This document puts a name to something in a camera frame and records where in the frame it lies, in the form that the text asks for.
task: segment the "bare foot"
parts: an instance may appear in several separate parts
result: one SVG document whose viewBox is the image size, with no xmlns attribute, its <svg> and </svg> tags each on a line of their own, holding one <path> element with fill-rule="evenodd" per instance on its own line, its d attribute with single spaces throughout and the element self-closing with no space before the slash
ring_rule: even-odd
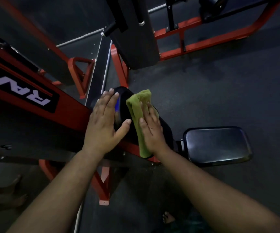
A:
<svg viewBox="0 0 280 233">
<path fill-rule="evenodd" d="M 19 185 L 21 179 L 22 179 L 22 176 L 18 175 L 18 177 L 15 180 L 13 180 L 13 183 L 11 185 L 5 187 L 5 192 L 4 193 L 12 194 L 15 191 L 15 189 L 18 188 L 18 185 Z"/>
<path fill-rule="evenodd" d="M 172 223 L 174 222 L 176 219 L 169 213 L 169 212 L 165 212 L 163 214 L 163 222 L 165 224 L 168 224 L 168 223 Z"/>
<path fill-rule="evenodd" d="M 20 206 L 22 206 L 25 201 L 27 200 L 27 195 L 24 194 L 23 196 L 20 196 L 19 198 L 9 202 L 7 205 L 9 206 L 9 208 L 19 208 Z"/>
</svg>

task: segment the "red frame base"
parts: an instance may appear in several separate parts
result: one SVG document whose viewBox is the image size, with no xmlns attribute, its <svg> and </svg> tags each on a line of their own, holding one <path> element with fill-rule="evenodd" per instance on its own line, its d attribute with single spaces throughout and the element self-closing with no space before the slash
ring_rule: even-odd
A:
<svg viewBox="0 0 280 233">
<path fill-rule="evenodd" d="M 252 25 L 250 25 L 248 27 L 232 31 L 230 33 L 225 33 L 225 34 L 222 34 L 222 35 L 219 35 L 216 37 L 212 37 L 212 38 L 206 39 L 204 41 L 192 43 L 190 45 L 185 46 L 185 50 L 184 50 L 184 46 L 182 45 L 182 42 L 184 42 L 184 32 L 187 29 L 194 28 L 196 26 L 203 24 L 200 17 L 195 17 L 195 18 L 183 21 L 178 24 L 177 29 L 170 31 L 170 32 L 166 32 L 165 28 L 158 30 L 158 31 L 154 32 L 155 39 L 165 38 L 170 35 L 178 33 L 180 36 L 180 42 L 181 42 L 180 48 L 160 53 L 160 61 L 164 61 L 164 60 L 167 60 L 167 59 L 170 59 L 173 57 L 191 53 L 193 51 L 205 49 L 205 48 L 215 46 L 215 45 L 218 45 L 221 43 L 226 43 L 229 41 L 246 38 L 246 37 L 252 35 L 253 33 L 255 33 L 256 31 L 258 31 L 268 21 L 268 19 L 272 16 L 272 14 L 275 12 L 277 7 L 279 6 L 279 4 L 280 4 L 280 1 L 276 2 L 276 3 L 268 3 L 267 6 L 265 7 L 264 11 L 260 15 L 260 17 Z M 114 44 L 111 47 L 111 55 L 112 55 L 113 63 L 114 63 L 114 66 L 115 66 L 115 69 L 117 72 L 117 76 L 119 78 L 120 85 L 124 86 L 124 87 L 128 87 L 128 70 L 126 70 L 127 66 L 123 61 L 120 60 L 119 53 L 117 52 L 117 49 L 114 46 Z"/>
</svg>

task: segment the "black rubber floor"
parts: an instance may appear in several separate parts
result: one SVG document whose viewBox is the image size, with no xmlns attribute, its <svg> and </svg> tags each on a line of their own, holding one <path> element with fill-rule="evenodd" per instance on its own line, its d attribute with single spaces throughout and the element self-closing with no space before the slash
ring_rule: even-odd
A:
<svg viewBox="0 0 280 233">
<path fill-rule="evenodd" d="M 111 62 L 106 88 L 118 85 Z M 242 127 L 254 158 L 206 170 L 280 215 L 280 7 L 250 38 L 131 71 L 129 89 L 151 90 L 175 139 L 192 127 Z M 190 208 L 163 167 L 130 169 L 107 207 L 91 189 L 85 203 L 81 233 L 150 232 L 163 211 Z"/>
</svg>

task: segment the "towel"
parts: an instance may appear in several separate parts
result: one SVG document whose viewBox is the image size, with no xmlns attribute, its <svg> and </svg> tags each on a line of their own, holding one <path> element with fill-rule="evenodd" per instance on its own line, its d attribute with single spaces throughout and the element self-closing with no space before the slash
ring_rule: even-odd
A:
<svg viewBox="0 0 280 233">
<path fill-rule="evenodd" d="M 143 112 L 141 109 L 140 101 L 142 101 L 144 109 L 148 111 L 148 107 L 147 107 L 146 103 L 151 102 L 151 96 L 152 96 L 152 94 L 151 94 L 150 90 L 144 90 L 137 94 L 132 95 L 126 101 L 127 107 L 131 114 L 131 118 L 133 120 L 133 124 L 136 128 L 136 132 L 138 135 L 140 156 L 142 158 L 148 158 L 152 155 L 152 153 L 147 149 L 147 147 L 145 145 L 144 136 L 143 136 L 141 127 L 139 125 L 139 119 L 143 118 Z M 159 117 L 157 110 L 155 108 L 154 108 L 154 110 L 155 110 L 156 116 Z"/>
</svg>

